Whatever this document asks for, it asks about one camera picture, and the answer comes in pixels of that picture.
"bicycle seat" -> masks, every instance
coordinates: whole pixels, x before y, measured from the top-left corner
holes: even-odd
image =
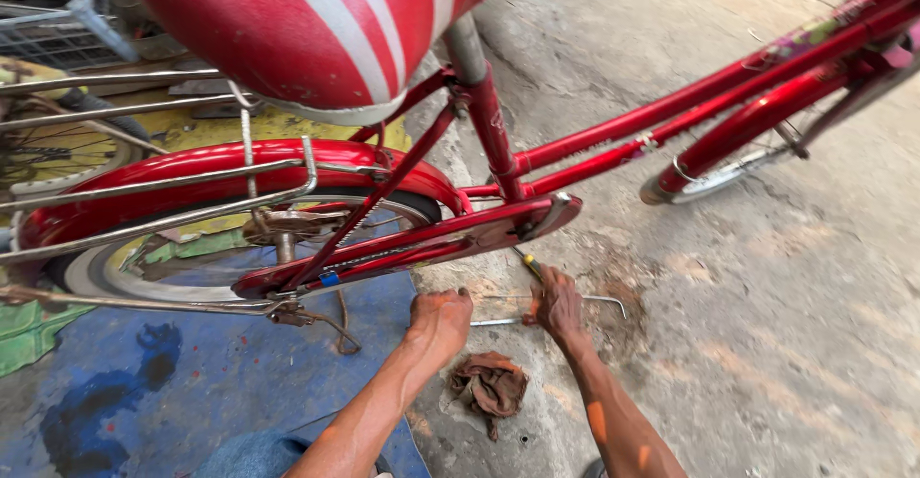
[[[481,0],[144,0],[179,42],[290,112],[370,125],[431,43]]]

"green mat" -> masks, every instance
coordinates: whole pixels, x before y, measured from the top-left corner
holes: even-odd
[[[54,333],[95,306],[74,306],[50,313],[32,300],[22,306],[0,302],[0,378],[31,365],[54,347]]]

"red chain guard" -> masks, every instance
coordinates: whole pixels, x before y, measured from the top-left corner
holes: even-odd
[[[344,284],[507,248],[521,242],[513,229],[526,223],[539,224],[550,204],[550,197],[543,195],[452,217],[427,227],[368,239],[334,251],[323,267],[323,273],[336,272],[339,282]],[[580,211],[581,199],[573,196],[556,220],[542,228],[538,237],[569,223]],[[232,288],[244,298],[262,298],[272,291],[281,290],[310,259],[307,257],[247,273]],[[306,286],[316,289],[323,284],[315,280],[306,283]]]

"hand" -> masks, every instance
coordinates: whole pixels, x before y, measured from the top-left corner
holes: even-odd
[[[416,295],[406,341],[423,343],[426,355],[439,358],[439,367],[447,365],[466,344],[471,316],[473,299],[464,287],[459,292],[450,289]]]
[[[581,295],[575,291],[572,277],[546,264],[540,266],[540,274],[543,283],[530,286],[534,298],[530,314],[524,315],[524,324],[539,323],[556,340],[584,332]]]

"rear fender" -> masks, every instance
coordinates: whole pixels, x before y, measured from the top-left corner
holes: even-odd
[[[405,153],[389,150],[394,164]],[[314,158],[318,162],[343,165],[374,165],[374,147],[345,140],[314,140]],[[253,143],[254,163],[267,163],[304,156],[299,138],[260,140]],[[129,183],[151,182],[238,168],[244,165],[243,143],[220,144],[206,148],[188,149],[142,160],[98,175],[79,183],[66,192],[76,193],[104,189]],[[340,171],[319,171],[317,186],[374,186],[368,176]],[[304,183],[303,167],[263,172],[256,176],[261,193],[282,191]],[[461,194],[440,171],[422,161],[399,184],[399,190],[428,196],[443,203],[455,216],[463,212]],[[169,189],[132,193],[122,196],[47,206],[32,212],[19,233],[22,248],[36,248],[115,228],[140,217],[195,204],[215,202],[230,197],[245,196],[246,178],[229,178],[195,183]]]

